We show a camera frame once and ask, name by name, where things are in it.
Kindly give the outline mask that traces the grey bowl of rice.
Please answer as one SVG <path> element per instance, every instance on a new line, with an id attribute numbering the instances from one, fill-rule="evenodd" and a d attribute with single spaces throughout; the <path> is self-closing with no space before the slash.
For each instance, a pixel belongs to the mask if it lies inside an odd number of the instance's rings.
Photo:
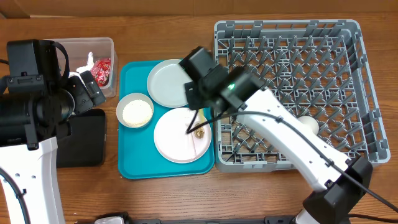
<path id="1" fill-rule="evenodd" d="M 142 93 L 124 96 L 116 108 L 118 121 L 127 128 L 143 128 L 154 115 L 152 100 Z"/>

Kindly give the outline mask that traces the light grey plate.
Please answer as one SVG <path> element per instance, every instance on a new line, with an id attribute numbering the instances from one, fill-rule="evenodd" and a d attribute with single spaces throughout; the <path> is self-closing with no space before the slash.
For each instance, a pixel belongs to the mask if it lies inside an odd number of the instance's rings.
<path id="1" fill-rule="evenodd" d="M 188 104 L 184 84 L 192 79 L 179 65 L 180 59 L 169 59 L 158 63 L 147 78 L 150 97 L 159 105 L 178 108 Z"/>

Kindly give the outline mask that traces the brown food scrap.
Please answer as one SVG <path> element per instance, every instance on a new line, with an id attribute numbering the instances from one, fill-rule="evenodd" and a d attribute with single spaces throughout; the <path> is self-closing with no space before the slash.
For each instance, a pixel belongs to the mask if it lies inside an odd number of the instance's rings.
<path id="1" fill-rule="evenodd" d="M 194 131 L 194 135 L 197 139 L 203 139 L 205 137 L 205 130 L 203 127 L 200 127 Z"/>

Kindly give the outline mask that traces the white pink-rimmed plate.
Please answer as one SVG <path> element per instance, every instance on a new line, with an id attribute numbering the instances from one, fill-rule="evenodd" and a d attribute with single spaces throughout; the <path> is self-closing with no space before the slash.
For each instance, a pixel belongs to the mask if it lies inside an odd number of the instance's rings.
<path id="1" fill-rule="evenodd" d="M 210 147 L 212 132 L 209 124 L 202 126 L 205 137 L 197 139 L 194 132 L 187 134 L 190 123 L 198 126 L 197 114 L 188 108 L 175 108 L 166 112 L 154 129 L 154 142 L 158 152 L 174 163 L 190 163 L 201 158 Z"/>

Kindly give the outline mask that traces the cream plastic cup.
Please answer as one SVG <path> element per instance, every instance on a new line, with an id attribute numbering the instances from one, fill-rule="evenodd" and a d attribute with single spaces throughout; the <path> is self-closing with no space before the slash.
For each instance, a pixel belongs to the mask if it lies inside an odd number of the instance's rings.
<path id="1" fill-rule="evenodd" d="M 310 129 L 312 131 L 313 134 L 317 135 L 319 132 L 319 125 L 316 121 L 316 119 L 314 119 L 311 116 L 301 116 L 298 118 L 298 120 L 305 125 L 308 129 Z"/>

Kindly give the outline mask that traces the yellow plastic spoon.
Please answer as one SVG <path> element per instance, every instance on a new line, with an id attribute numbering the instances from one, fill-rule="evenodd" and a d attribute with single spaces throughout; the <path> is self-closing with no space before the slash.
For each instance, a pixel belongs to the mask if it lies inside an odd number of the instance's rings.
<path id="1" fill-rule="evenodd" d="M 205 123 L 205 122 L 207 121 L 203 109 L 199 109 L 199 110 L 198 110 L 197 117 L 198 117 L 198 122 L 199 122 L 200 124 L 201 124 L 201 123 Z"/>

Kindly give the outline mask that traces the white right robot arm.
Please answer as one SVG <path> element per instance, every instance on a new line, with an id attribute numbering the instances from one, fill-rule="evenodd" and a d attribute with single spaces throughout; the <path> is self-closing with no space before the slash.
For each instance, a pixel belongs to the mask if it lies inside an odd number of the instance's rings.
<path id="1" fill-rule="evenodd" d="M 293 223 L 341 223 L 368 192 L 372 165 L 334 149 L 285 109 L 247 66 L 228 70 L 197 47 L 179 65 L 191 110 L 211 107 L 261 135 L 301 173 L 313 192 Z"/>

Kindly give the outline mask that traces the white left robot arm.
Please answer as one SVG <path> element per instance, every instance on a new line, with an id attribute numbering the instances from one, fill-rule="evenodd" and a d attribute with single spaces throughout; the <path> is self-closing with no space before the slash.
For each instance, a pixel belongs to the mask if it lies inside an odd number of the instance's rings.
<path id="1" fill-rule="evenodd" d="M 64 46 L 52 40 L 7 43 L 1 78 L 1 185 L 12 223 L 63 223 L 57 180 L 58 141 L 69 119 L 105 102 L 89 71 L 60 69 Z"/>

